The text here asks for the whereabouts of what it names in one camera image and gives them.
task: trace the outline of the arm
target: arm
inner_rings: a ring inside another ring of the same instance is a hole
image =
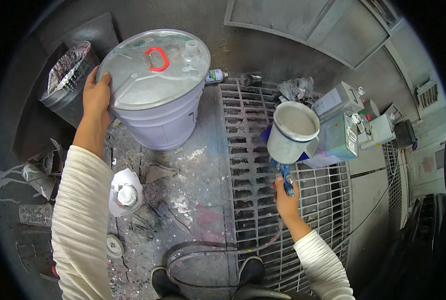
[[[111,299],[106,262],[108,198],[113,172],[102,160],[110,122],[110,75],[83,91],[83,118],[68,151],[52,219],[53,259],[63,299]]]
[[[276,207],[295,241],[294,248],[310,288],[322,300],[355,300],[342,263],[318,233],[300,217],[298,183],[293,183],[295,197],[286,195],[281,176],[275,179],[272,187],[276,187]]]

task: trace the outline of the metal tin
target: metal tin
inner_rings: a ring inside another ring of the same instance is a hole
[[[136,34],[116,46],[103,60],[97,80],[111,74],[110,106],[147,110],[170,103],[205,79],[210,65],[206,45],[175,29]]]

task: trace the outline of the spray gun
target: spray gun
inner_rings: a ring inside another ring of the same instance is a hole
[[[288,196],[294,197],[295,190],[293,189],[293,178],[290,175],[290,165],[280,164],[276,160],[274,160],[271,156],[269,157],[270,163],[280,171],[281,176],[283,177],[283,186],[285,188],[286,194]]]

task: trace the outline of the white bucket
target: white bucket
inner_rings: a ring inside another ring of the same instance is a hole
[[[170,103],[143,110],[123,110],[111,107],[111,112],[128,128],[136,141],[158,151],[178,148],[195,129],[203,80],[189,93]]]
[[[312,157],[318,146],[320,120],[309,107],[298,102],[277,106],[268,138],[270,156],[279,163],[292,164],[303,152]]]

